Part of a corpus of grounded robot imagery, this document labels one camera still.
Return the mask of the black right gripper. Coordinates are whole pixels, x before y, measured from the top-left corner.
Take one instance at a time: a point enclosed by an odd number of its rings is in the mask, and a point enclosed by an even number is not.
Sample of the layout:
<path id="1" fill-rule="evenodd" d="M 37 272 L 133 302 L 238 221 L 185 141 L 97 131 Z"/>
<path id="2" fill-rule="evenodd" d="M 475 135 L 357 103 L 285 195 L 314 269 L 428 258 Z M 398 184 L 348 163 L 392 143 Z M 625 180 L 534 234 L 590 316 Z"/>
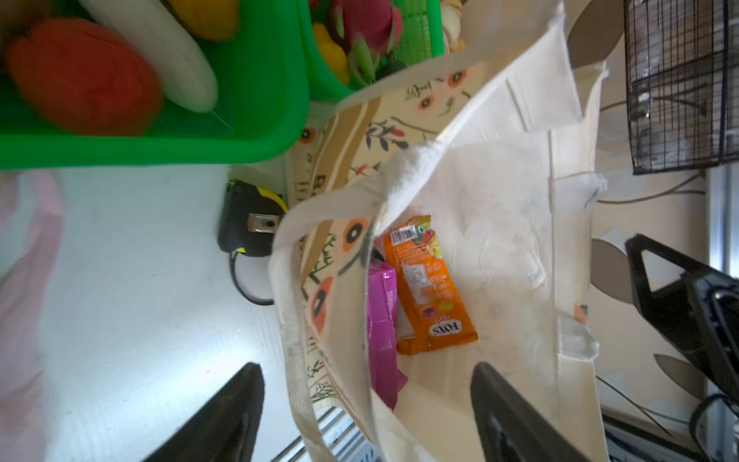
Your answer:
<path id="1" fill-rule="evenodd" d="M 629 239 L 625 251 L 641 317 L 738 404 L 738 280 L 646 235 Z M 676 265 L 679 278 L 650 288 L 646 254 Z"/>

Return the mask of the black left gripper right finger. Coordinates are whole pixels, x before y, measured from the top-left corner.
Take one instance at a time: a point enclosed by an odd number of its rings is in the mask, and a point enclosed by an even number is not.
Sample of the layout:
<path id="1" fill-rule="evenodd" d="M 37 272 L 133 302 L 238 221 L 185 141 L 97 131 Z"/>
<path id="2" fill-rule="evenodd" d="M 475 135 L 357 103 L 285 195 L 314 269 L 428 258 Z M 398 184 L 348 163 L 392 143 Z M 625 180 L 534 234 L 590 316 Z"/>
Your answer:
<path id="1" fill-rule="evenodd" d="M 473 369 L 471 404 L 487 461 L 587 459 L 488 363 Z"/>

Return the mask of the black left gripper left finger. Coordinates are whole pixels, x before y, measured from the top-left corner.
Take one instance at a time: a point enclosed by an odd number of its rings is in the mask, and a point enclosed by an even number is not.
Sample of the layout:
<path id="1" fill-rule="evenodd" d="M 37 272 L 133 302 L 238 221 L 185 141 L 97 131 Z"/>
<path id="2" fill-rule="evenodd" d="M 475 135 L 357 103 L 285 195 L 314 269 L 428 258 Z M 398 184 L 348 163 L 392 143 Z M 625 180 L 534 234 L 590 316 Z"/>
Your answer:
<path id="1" fill-rule="evenodd" d="M 262 369 L 247 363 L 149 461 L 249 461 L 265 398 Z"/>

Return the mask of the purple Fox's candy bag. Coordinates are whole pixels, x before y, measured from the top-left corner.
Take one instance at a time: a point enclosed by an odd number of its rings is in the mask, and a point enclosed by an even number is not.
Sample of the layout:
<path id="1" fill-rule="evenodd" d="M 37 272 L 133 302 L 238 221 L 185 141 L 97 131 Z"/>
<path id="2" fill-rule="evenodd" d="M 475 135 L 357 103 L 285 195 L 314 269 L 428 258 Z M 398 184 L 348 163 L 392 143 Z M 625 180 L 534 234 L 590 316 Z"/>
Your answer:
<path id="1" fill-rule="evenodd" d="M 373 259 L 369 267 L 367 327 L 371 387 L 384 404 L 394 410 L 408 378 L 398 369 L 398 281 L 395 269 Z"/>

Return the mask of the orange Fox's candy bag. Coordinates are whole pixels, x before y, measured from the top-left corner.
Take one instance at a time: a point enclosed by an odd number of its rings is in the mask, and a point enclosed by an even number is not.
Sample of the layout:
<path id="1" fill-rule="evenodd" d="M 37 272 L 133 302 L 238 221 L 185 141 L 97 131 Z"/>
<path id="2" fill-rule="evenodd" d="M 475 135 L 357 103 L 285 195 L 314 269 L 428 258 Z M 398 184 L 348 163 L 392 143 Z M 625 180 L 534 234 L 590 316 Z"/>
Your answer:
<path id="1" fill-rule="evenodd" d="M 467 308 L 451 278 L 431 217 L 415 216 L 384 238 L 385 261 L 396 271 L 396 348 L 406 356 L 478 340 Z"/>

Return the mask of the cream canvas tote bag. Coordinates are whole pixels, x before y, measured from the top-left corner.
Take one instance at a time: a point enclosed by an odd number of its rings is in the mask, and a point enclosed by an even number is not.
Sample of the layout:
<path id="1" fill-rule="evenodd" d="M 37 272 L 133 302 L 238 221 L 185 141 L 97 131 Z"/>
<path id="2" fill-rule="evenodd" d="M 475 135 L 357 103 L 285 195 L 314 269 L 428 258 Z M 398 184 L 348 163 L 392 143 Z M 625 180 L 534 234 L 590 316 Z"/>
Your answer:
<path id="1" fill-rule="evenodd" d="M 303 192 L 269 280 L 288 393 L 313 461 L 317 410 L 348 413 L 384 461 L 480 461 L 473 371 L 493 367 L 591 461 L 607 458 L 597 342 L 581 321 L 604 65 L 574 69 L 562 1 L 471 1 L 467 46 L 334 106 L 300 151 Z M 400 356 L 395 408 L 371 388 L 373 246 L 427 216 L 475 342 Z"/>

